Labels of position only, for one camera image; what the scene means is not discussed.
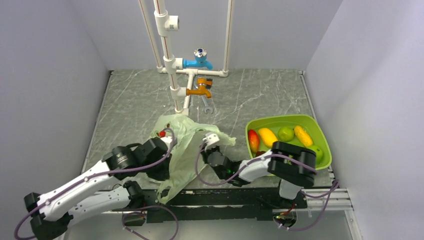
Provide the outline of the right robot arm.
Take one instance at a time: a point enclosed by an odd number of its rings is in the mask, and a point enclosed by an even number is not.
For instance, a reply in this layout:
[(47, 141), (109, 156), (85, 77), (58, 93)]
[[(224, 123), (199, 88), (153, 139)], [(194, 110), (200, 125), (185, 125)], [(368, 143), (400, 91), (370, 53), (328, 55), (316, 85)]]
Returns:
[(201, 180), (208, 186), (231, 184), (242, 187), (255, 180), (274, 175), (279, 178), (278, 194), (286, 200), (294, 200), (303, 188), (314, 185), (316, 153), (306, 147), (276, 141), (265, 153), (252, 159), (232, 161), (223, 155), (219, 146), (200, 147), (198, 158), (210, 166), (222, 182), (211, 183)]

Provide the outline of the light green plastic bag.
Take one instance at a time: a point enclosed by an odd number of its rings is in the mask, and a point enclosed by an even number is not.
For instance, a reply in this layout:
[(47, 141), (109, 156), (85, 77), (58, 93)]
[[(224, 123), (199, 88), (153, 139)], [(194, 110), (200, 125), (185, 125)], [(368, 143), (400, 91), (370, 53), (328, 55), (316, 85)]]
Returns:
[(222, 132), (218, 126), (206, 123), (197, 123), (182, 114), (163, 115), (156, 121), (151, 137), (157, 137), (159, 132), (170, 128), (177, 138), (173, 147), (169, 163), (169, 179), (163, 180), (157, 190), (157, 199), (161, 204), (166, 204), (196, 178), (195, 160), (208, 133), (218, 136), (219, 146), (234, 146), (236, 138)]

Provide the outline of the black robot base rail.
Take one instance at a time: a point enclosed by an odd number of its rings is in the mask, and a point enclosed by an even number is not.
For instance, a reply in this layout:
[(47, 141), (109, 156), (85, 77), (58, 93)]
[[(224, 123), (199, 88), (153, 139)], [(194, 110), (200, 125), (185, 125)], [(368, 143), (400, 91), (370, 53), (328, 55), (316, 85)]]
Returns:
[(164, 207), (179, 221), (256, 219), (270, 221), (273, 215), (292, 209), (306, 209), (306, 198), (294, 200), (279, 196), (277, 187), (236, 187), (184, 189)]

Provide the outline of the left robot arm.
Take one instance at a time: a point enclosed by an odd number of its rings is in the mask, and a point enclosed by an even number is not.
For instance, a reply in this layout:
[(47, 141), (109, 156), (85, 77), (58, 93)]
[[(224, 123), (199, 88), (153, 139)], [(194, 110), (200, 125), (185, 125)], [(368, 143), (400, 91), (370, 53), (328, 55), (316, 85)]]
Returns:
[(100, 213), (148, 207), (149, 200), (133, 180), (102, 194), (97, 191), (138, 173), (155, 180), (168, 178), (171, 150), (176, 143), (175, 137), (165, 136), (117, 146), (87, 172), (57, 189), (44, 194), (29, 193), (24, 203), (33, 238), (53, 240), (76, 223)]

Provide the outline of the red orange fake mango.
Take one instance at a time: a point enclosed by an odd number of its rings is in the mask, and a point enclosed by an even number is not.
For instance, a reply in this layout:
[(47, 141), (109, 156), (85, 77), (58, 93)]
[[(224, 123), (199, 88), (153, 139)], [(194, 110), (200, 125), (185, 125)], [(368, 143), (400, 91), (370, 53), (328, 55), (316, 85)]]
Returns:
[(257, 153), (259, 150), (261, 140), (258, 133), (255, 130), (249, 129), (247, 131), (247, 141), (248, 141), (248, 146), (250, 151), (253, 154)]

